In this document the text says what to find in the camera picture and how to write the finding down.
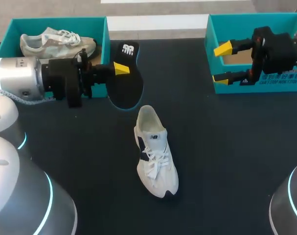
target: white sneaker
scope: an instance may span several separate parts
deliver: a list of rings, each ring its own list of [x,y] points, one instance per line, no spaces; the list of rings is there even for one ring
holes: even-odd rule
[[[141,107],[134,134],[140,148],[137,172],[145,187],[160,198],[176,194],[179,178],[168,145],[167,130],[153,107]]]
[[[73,32],[48,27],[38,36],[21,35],[20,48],[24,56],[36,56],[39,59],[73,58],[83,48],[89,57],[96,49],[96,41]]]

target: white shoelace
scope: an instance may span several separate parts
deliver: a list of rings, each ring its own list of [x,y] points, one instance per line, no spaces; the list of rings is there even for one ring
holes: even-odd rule
[[[159,169],[163,166],[169,165],[169,158],[166,158],[169,153],[163,151],[153,151],[149,147],[146,147],[143,153],[147,154],[149,158],[149,162],[147,165],[150,167],[150,169],[145,171],[145,174],[147,177],[155,180],[158,175]]]
[[[57,34],[66,38],[64,42],[59,43],[60,45],[69,44],[69,45],[75,47],[81,43],[81,38],[77,33],[69,32],[66,30],[59,30],[57,32]]]

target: beige sneaker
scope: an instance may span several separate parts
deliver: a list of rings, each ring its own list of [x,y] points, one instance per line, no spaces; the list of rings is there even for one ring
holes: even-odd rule
[[[96,49],[96,40],[48,27],[38,36],[21,35],[20,48],[24,56],[36,56],[38,59],[73,58],[83,48],[90,57]]]

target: cardboard box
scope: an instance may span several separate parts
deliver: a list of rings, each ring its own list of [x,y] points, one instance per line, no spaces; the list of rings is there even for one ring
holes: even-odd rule
[[[69,18],[22,18],[12,19],[7,32],[0,45],[0,58],[22,57],[20,50],[20,36],[39,35],[47,27],[56,30],[73,31],[82,37],[96,39],[102,47],[100,59],[101,64],[108,64],[110,61],[110,38],[106,17],[69,17]],[[105,84],[92,86],[93,97],[106,97]]]
[[[205,48],[212,75],[225,72],[246,71],[251,68],[251,52],[240,52],[237,55],[215,57],[213,50],[220,43],[228,40],[251,38],[255,28],[269,26],[273,33],[289,33],[291,37],[297,32],[297,13],[255,13],[210,15],[207,23]],[[296,92],[297,67],[293,71],[279,74],[261,74],[255,85],[234,82],[225,85],[214,82],[217,94],[256,93],[256,92]]]

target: insole logo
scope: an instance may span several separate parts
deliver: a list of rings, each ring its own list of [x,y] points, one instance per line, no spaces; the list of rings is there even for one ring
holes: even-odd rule
[[[123,45],[122,52],[124,52],[128,55],[133,55],[133,51],[134,51],[134,46],[129,46],[127,44]]]

